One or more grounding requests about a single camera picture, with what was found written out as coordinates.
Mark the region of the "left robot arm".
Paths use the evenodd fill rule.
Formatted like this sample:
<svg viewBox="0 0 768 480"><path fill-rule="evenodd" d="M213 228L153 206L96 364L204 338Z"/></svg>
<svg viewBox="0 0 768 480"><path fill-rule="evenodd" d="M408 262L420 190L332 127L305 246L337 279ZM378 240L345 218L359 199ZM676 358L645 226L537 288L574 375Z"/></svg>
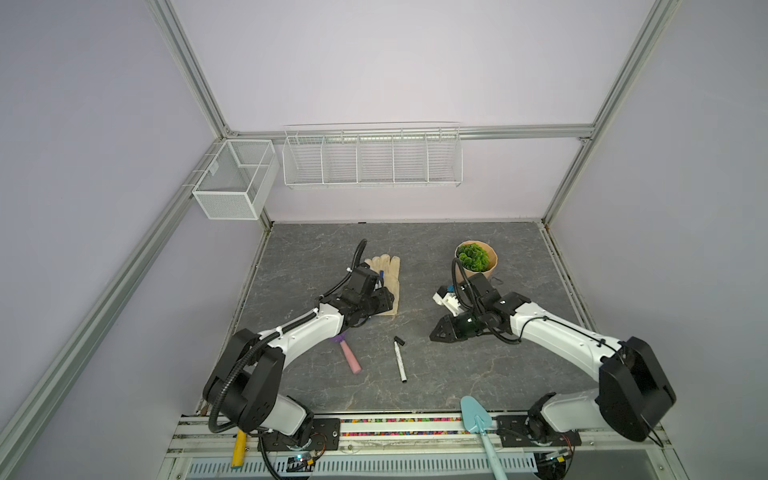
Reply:
<svg viewBox="0 0 768 480"><path fill-rule="evenodd" d="M339 292L321 298L302 316L258 333L236 332L203 389L209 431L272 430L306 442L313 413L280 393L285 368L318 344L393 306L394 294L382 284L381 275L363 263L348 272Z"/></svg>

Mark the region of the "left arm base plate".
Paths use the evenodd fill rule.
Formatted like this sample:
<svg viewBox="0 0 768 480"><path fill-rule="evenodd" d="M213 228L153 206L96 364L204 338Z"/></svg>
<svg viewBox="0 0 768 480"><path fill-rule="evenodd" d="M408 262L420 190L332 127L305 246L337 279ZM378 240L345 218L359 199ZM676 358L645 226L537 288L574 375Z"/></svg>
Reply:
<svg viewBox="0 0 768 480"><path fill-rule="evenodd" d="M306 420L293 435L277 431L261 435L267 452L335 451L339 448L340 439L341 419L338 417L313 417Z"/></svg>

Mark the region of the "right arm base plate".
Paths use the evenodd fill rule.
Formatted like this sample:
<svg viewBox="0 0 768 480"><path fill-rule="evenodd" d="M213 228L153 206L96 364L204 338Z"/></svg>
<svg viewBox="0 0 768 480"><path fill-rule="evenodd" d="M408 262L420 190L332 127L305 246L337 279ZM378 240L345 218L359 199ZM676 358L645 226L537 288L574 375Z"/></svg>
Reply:
<svg viewBox="0 0 768 480"><path fill-rule="evenodd" d="M577 447L582 445L578 432L555 432L545 422L528 415L498 415L496 434L503 447Z"/></svg>

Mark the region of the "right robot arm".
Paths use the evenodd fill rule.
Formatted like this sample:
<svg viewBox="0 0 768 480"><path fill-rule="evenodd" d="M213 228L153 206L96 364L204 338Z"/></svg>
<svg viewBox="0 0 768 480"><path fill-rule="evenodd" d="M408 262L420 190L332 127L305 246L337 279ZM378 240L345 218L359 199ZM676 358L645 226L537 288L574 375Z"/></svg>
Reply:
<svg viewBox="0 0 768 480"><path fill-rule="evenodd" d="M433 299L448 312L431 332L432 341L491 335L507 345L534 343L596 382L577 393L547 393L528 409L517 430L536 444L593 429L642 442L677 402L653 349L640 338L619 340L580 327L517 292L500 294L481 274L439 287Z"/></svg>

